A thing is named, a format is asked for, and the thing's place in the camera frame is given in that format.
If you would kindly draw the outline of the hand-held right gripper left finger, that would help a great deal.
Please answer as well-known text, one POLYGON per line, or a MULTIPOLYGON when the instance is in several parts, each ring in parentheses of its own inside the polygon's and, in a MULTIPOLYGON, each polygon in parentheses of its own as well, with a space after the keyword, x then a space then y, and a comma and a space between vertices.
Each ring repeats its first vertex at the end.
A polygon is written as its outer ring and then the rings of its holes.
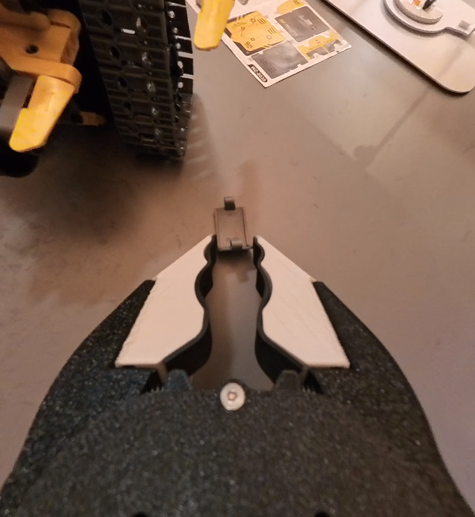
POLYGON ((193 376, 208 361, 212 335, 206 297, 213 286, 216 236, 208 235, 152 279, 152 287, 115 359, 116 368, 193 376))

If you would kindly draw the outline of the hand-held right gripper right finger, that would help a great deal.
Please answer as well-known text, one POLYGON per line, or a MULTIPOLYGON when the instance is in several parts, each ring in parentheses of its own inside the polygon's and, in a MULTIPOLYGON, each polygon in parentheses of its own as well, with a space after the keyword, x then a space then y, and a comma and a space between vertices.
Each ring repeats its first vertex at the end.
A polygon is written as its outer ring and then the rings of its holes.
POLYGON ((317 281, 264 237, 254 237, 253 259, 261 297, 254 350, 266 376, 276 382, 283 371, 349 369, 317 281))

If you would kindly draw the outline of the grey toy panel part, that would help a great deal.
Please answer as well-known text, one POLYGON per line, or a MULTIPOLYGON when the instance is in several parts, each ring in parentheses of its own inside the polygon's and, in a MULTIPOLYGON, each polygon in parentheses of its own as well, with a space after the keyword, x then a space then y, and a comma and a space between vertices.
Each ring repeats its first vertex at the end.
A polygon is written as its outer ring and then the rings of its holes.
POLYGON ((237 252, 252 249, 247 229, 246 211, 237 206, 234 197, 224 197, 223 207, 214 210, 215 233, 219 252, 237 252))

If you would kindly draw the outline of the yellow grey toy tracked vehicle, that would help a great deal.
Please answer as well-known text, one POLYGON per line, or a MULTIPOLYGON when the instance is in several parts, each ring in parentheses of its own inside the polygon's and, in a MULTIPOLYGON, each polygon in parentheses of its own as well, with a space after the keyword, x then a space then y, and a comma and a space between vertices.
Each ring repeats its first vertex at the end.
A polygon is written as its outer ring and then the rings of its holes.
POLYGON ((233 1, 0 1, 0 176, 36 168, 57 125, 113 123, 136 153, 182 159, 193 47, 218 44, 233 1))

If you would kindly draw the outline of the yellow grey sticker sheet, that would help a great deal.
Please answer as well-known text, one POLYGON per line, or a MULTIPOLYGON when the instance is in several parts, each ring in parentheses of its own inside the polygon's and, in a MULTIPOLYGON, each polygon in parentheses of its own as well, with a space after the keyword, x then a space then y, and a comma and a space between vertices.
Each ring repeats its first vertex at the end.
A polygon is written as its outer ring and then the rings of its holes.
POLYGON ((264 87, 351 48, 307 1, 236 1, 222 41, 264 87))

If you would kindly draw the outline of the white stand base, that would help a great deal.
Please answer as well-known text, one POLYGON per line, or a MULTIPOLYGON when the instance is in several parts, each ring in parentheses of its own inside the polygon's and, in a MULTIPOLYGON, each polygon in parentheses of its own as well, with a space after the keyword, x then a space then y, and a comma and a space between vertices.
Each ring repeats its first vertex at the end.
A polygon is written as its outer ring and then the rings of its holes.
POLYGON ((473 1, 327 1, 444 89, 475 87, 473 1))

